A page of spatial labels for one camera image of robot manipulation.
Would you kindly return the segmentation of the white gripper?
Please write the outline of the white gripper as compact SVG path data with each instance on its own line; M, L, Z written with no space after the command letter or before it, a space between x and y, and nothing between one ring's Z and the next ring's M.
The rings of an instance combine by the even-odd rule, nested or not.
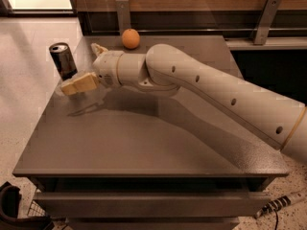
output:
M94 72L84 72L74 75L69 80L65 80L60 85L60 90L64 95L70 96L94 90L98 87L99 81L105 87L117 88L121 86L117 68L119 59L124 52L108 51L106 47L97 43L92 43L91 49L97 57L93 62L96 74Z

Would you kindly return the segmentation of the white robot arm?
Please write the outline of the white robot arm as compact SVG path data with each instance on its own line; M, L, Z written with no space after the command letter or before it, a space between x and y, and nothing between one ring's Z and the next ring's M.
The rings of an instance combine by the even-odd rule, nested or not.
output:
M306 105L234 77L188 56L168 44L145 54L109 51L93 43L93 70L80 72L60 85L66 95L99 85L128 86L151 94L174 95L184 87L254 132L273 148L307 163Z

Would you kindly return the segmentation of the dark robot base part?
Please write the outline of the dark robot base part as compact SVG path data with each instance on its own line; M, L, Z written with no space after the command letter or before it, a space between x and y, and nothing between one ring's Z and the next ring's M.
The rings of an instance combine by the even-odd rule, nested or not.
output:
M20 218L20 189L9 182L0 187L0 230L52 230L49 217Z

